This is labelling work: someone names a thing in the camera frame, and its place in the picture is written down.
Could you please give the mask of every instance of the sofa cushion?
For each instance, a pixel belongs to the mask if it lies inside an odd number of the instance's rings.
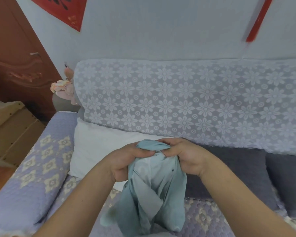
[[[266,166],[288,216],[296,218],[296,156],[268,153]]]
[[[269,208],[277,209],[272,183],[265,165],[266,152],[261,149],[203,146],[221,159],[233,173]],[[185,197],[211,200],[198,176],[188,175]]]

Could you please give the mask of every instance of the red paper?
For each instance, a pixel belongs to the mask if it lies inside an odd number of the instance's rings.
[[[32,0],[49,14],[80,31],[87,0]]]

